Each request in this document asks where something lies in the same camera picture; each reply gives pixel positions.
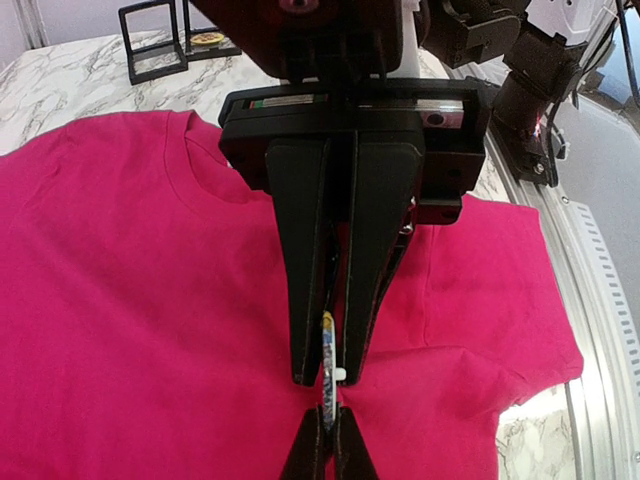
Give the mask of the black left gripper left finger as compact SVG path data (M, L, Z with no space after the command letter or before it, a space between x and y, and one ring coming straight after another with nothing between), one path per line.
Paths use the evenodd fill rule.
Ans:
M286 462L281 480L325 478L325 428L321 407L305 412Z

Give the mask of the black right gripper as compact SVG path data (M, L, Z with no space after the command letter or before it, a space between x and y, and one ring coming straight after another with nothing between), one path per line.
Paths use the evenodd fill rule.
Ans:
M462 198L475 188L486 158L484 137L496 93L467 77L370 80L350 91L304 83L226 97L219 148L250 189L273 199L296 384L313 386L322 359L328 249L323 141L330 143L328 170L344 203L340 217L346 215L352 177L341 366L344 383L353 386L416 182L417 223L458 220Z

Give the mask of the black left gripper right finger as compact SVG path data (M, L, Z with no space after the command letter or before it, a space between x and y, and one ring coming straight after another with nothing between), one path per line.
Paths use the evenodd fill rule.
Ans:
M336 479L378 479L355 415L350 408L338 408L332 440Z

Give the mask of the round silver blue brooch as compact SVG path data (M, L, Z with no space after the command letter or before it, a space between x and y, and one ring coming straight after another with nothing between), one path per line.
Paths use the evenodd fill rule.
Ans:
M335 320L327 310L322 316L321 340L322 417L324 430L329 432L338 416L338 384L346 379L346 370L337 363Z

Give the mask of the gold brooch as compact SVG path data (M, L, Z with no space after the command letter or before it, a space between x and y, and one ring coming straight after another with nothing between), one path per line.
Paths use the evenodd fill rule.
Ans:
M190 44L196 47L214 47L225 40L220 32L201 32L190 36Z

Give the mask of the magenta t-shirt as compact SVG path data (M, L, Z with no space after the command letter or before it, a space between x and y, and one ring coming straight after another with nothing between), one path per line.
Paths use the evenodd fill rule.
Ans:
M1 475L275 479L320 392L291 378L270 198L193 112L78 120L1 159ZM500 414L583 358L538 213L418 228L360 381L383 479L493 479Z

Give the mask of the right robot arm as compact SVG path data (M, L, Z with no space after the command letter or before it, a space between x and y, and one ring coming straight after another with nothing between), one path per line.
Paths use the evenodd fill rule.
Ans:
M519 179L558 182L551 122L595 54L597 1L200 1L273 88L230 94L220 147L275 207L291 373L322 366L344 293L348 384L419 224L461 211L494 133Z

